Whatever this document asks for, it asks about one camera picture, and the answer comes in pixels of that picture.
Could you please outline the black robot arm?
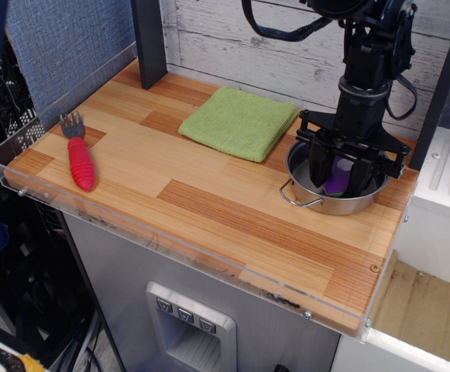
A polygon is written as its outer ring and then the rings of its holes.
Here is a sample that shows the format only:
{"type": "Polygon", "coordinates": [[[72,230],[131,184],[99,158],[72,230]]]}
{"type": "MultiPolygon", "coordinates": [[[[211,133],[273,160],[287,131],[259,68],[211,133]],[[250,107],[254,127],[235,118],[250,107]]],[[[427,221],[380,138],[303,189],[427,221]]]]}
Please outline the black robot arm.
{"type": "Polygon", "coordinates": [[[309,175],[332,197],[359,197],[374,177],[398,178],[410,147],[383,128],[394,81],[417,92],[403,77],[415,51],[411,1],[310,1],[309,6],[345,30],[345,73],[333,114],[304,110],[297,139],[309,147],[309,175]]]}

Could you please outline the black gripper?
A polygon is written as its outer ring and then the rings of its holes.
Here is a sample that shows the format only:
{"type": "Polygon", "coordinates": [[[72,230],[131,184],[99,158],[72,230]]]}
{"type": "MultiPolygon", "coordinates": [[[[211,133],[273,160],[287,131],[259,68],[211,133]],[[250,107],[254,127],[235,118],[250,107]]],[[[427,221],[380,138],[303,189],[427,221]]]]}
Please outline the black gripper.
{"type": "Polygon", "coordinates": [[[378,174],[399,178],[410,147],[383,128],[391,113],[393,82],[373,89],[358,88],[342,77],[336,112],[303,110],[297,139],[310,147],[310,177],[315,187],[328,179],[336,156],[354,162],[345,197],[368,195],[379,187],[378,174]]]}

